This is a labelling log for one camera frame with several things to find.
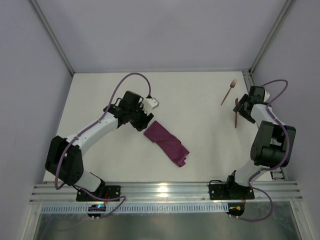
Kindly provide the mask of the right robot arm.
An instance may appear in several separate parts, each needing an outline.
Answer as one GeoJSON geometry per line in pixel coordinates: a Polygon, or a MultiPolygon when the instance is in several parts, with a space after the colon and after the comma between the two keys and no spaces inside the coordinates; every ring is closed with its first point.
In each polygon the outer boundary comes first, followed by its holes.
{"type": "Polygon", "coordinates": [[[250,149],[250,160],[228,176],[224,190],[229,199],[251,199],[251,183],[264,173],[285,167],[290,161],[296,129],[284,124],[267,103],[262,86],[251,86],[233,111],[256,124],[258,130],[250,149]]]}

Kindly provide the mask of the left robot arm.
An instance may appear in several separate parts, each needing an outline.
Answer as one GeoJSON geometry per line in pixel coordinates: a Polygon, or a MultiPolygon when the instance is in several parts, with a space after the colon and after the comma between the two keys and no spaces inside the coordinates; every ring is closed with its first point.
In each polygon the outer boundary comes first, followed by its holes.
{"type": "Polygon", "coordinates": [[[78,187],[89,193],[101,194],[105,182],[85,170],[83,156],[99,140],[121,126],[130,123],[141,132],[147,128],[154,117],[152,111],[159,102],[151,97],[126,91],[122,98],[103,110],[100,118],[84,129],[68,137],[55,136],[47,154],[45,169],[55,176],[55,181],[64,185],[78,187]]]}

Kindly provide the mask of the purple satin napkin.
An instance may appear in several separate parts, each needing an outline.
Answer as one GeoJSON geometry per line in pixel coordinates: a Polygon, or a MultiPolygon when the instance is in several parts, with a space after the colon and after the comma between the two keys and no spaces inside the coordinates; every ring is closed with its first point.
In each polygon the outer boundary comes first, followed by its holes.
{"type": "Polygon", "coordinates": [[[152,143],[157,144],[167,157],[179,168],[186,164],[189,151],[181,141],[158,121],[154,121],[143,133],[152,143]]]}

